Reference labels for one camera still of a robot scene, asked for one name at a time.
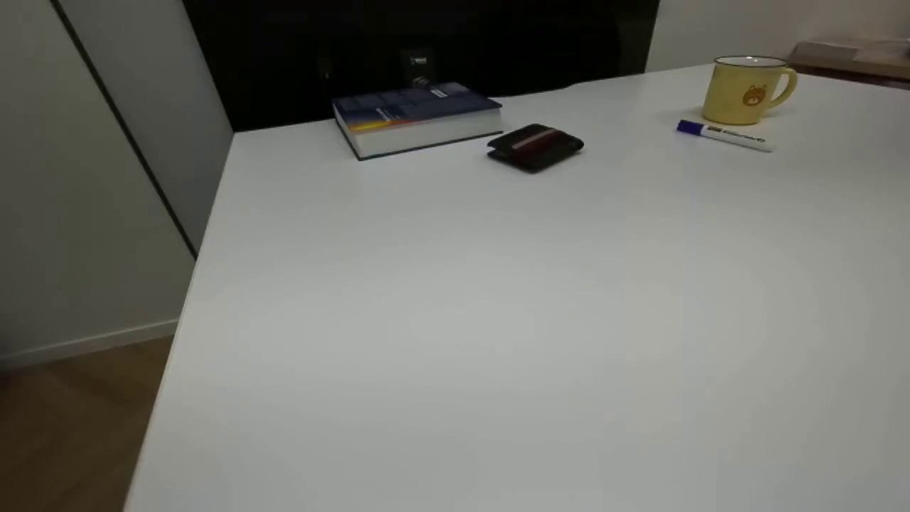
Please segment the white marker with blue cap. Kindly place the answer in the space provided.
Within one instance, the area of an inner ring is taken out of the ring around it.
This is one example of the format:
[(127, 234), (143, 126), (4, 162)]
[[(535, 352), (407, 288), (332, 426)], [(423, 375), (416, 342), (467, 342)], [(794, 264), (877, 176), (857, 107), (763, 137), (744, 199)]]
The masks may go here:
[(732, 127), (719, 127), (710, 123), (697, 123), (697, 120), (679, 120), (678, 123), (678, 135), (689, 135), (689, 137), (699, 137), (699, 140), (714, 140), (714, 143), (726, 143), (726, 146), (737, 146), (737, 147), (749, 147), (749, 152), (760, 152), (760, 154), (771, 154), (773, 146), (763, 137), (750, 137), (743, 130), (732, 130)]

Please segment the black wallet with red stripe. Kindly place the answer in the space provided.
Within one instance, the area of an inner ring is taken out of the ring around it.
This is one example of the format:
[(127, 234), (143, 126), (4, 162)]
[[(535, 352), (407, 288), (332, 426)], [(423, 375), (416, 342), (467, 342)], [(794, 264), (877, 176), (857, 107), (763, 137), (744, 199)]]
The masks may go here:
[(541, 173), (575, 154), (582, 143), (567, 130), (531, 123), (490, 143), (490, 159), (527, 173)]

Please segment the blue thick book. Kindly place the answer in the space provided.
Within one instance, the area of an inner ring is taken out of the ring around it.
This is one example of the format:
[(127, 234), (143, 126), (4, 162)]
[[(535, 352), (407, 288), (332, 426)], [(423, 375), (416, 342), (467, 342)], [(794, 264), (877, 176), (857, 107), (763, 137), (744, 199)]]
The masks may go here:
[(335, 96), (332, 117), (359, 159), (434, 147), (500, 130), (500, 105), (461, 83)]

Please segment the yellow mug with bear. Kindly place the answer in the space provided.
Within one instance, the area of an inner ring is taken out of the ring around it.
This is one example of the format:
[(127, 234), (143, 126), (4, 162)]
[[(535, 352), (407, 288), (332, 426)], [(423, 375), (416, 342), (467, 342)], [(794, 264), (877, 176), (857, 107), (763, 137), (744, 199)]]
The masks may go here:
[(784, 105), (798, 75), (760, 55), (726, 55), (714, 59), (702, 117), (719, 126), (756, 126), (769, 112)]

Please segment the beige cushion on furniture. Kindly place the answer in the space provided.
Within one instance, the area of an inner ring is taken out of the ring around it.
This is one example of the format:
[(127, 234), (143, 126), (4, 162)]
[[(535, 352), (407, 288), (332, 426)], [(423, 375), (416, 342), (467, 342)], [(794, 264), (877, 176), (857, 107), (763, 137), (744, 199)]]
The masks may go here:
[(791, 51), (794, 65), (842, 75), (910, 79), (908, 38), (821, 35), (801, 41)]

